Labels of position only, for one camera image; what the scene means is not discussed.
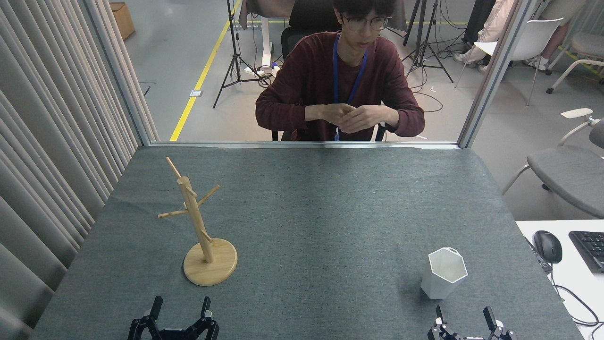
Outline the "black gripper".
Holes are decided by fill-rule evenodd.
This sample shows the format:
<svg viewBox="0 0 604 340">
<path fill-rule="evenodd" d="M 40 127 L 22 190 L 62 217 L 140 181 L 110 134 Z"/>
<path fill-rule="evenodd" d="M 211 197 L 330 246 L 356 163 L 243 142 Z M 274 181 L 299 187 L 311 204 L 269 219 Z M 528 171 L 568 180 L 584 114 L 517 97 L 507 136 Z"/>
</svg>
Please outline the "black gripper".
<svg viewBox="0 0 604 340">
<path fill-rule="evenodd" d="M 209 296 L 205 296 L 203 299 L 202 310 L 198 321 L 194 322 L 187 330 L 163 329 L 160 331 L 158 329 L 157 319 L 159 318 L 162 304 L 162 297 L 156 296 L 149 313 L 142 318 L 133 319 L 127 336 L 128 340 L 140 340 L 145 329 L 151 334 L 152 340 L 197 340 L 203 332 L 206 333 L 206 340 L 217 339 L 219 325 L 212 317 L 212 312 L 210 310 L 211 299 Z"/>
</svg>

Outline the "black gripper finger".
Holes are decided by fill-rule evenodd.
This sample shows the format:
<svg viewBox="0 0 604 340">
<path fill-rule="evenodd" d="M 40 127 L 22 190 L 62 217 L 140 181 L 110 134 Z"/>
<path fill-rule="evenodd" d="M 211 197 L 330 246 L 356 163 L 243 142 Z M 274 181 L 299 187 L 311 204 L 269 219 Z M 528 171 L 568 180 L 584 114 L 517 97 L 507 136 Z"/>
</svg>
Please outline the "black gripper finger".
<svg viewBox="0 0 604 340">
<path fill-rule="evenodd" d="M 427 332 L 428 340 L 464 340 L 465 338 L 453 331 L 445 320 L 440 304 L 436 306 L 436 319 L 430 330 Z"/>
<path fill-rule="evenodd" d="M 495 318 L 492 308 L 483 308 L 483 315 L 487 323 L 487 327 L 490 330 L 489 336 L 486 340 L 515 340 L 516 332 L 507 329 L 503 322 Z"/>
</svg>

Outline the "person's left hand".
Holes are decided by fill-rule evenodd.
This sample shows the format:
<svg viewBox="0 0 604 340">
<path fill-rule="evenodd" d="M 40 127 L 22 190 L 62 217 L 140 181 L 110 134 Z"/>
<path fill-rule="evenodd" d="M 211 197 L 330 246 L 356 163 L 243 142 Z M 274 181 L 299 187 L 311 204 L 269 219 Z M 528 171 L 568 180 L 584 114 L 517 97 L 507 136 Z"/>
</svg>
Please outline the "person's left hand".
<svg viewBox="0 0 604 340">
<path fill-rule="evenodd" d="M 363 105 L 344 114 L 338 123 L 339 131 L 346 134 L 357 133 L 386 122 L 389 109 L 383 105 Z"/>
</svg>

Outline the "person's right hand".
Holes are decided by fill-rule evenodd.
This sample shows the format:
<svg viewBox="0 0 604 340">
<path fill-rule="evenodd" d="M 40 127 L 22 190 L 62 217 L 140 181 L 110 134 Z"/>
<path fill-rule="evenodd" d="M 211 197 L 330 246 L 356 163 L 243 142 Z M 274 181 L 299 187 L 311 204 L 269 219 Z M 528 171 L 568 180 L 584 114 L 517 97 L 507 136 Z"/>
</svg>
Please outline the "person's right hand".
<svg viewBox="0 0 604 340">
<path fill-rule="evenodd" d="M 355 110 L 356 107 L 346 103 L 333 103 L 319 106 L 319 118 L 333 125 L 339 125 L 343 116 Z"/>
</svg>

